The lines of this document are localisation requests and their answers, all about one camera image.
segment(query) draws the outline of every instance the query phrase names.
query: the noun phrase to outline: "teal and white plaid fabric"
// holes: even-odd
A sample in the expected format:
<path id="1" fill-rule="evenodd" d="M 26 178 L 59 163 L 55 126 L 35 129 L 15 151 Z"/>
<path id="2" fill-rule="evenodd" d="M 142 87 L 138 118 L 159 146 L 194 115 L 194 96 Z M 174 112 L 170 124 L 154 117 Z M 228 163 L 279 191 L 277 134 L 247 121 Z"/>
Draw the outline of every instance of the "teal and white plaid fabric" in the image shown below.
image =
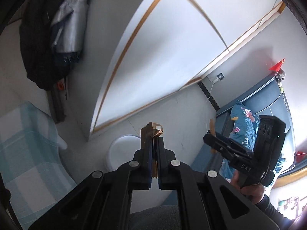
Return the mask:
<path id="1" fill-rule="evenodd" d="M 0 172 L 24 229 L 76 186 L 61 164 L 52 118 L 31 103 L 0 118 Z"/>

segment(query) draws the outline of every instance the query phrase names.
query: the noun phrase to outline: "floor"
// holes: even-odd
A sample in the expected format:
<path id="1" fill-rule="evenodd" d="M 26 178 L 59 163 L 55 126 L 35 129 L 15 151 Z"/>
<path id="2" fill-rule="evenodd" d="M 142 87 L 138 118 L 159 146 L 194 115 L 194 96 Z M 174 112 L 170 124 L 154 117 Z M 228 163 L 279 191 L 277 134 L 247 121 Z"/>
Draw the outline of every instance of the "floor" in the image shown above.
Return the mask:
<path id="1" fill-rule="evenodd" d="M 19 48 L 19 25 L 20 21 L 9 25 L 0 37 L 0 116 L 27 100 L 50 114 L 45 91 L 26 77 Z M 104 159 L 113 140 L 126 134 L 140 135 L 140 129 L 149 121 L 163 126 L 165 147 L 175 152 L 176 159 L 191 164 L 203 145 L 202 137 L 210 118 L 215 117 L 215 110 L 202 90 L 192 85 L 87 142 L 68 103 L 65 99 L 63 102 L 67 116 L 63 123 L 57 124 L 57 129 L 68 149 L 61 150 L 60 156 L 77 183 L 94 170 L 105 171 Z M 169 193 L 160 191 L 157 180 L 153 179 L 150 191 L 133 192 L 131 212 L 160 205 Z"/>

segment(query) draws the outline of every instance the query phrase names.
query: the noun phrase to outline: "small red triangular flag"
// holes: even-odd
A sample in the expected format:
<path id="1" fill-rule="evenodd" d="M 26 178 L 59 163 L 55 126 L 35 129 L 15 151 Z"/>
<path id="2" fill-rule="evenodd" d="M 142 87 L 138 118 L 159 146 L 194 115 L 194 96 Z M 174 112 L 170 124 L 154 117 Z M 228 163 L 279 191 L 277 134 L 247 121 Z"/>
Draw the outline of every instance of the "small red triangular flag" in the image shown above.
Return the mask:
<path id="1" fill-rule="evenodd" d="M 269 70 L 278 72 L 281 69 L 282 64 L 284 63 L 285 59 L 282 59 L 280 62 L 272 66 Z"/>

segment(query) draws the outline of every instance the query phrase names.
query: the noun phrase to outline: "electrical outlet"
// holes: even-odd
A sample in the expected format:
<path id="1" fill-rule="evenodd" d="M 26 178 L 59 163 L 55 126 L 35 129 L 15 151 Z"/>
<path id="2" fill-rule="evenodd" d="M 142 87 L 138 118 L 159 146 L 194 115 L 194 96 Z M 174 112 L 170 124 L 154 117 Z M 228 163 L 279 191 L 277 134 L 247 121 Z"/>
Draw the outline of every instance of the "electrical outlet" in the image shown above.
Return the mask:
<path id="1" fill-rule="evenodd" d="M 224 75 L 223 75 L 222 73 L 219 73 L 219 74 L 217 75 L 217 77 L 218 77 L 219 80 L 223 80 L 223 79 L 225 78 Z"/>

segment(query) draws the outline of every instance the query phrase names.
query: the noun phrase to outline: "silver jacket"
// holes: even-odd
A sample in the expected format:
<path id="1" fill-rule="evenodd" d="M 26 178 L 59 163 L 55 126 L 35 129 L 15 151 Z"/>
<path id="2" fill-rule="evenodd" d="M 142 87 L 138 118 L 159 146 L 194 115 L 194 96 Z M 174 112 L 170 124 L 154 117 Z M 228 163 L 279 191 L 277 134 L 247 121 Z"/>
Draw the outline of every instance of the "silver jacket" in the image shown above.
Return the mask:
<path id="1" fill-rule="evenodd" d="M 51 22 L 51 27 L 59 23 L 58 32 L 51 45 L 57 53 L 82 50 L 87 9 L 87 0 L 64 0 L 61 4 Z"/>

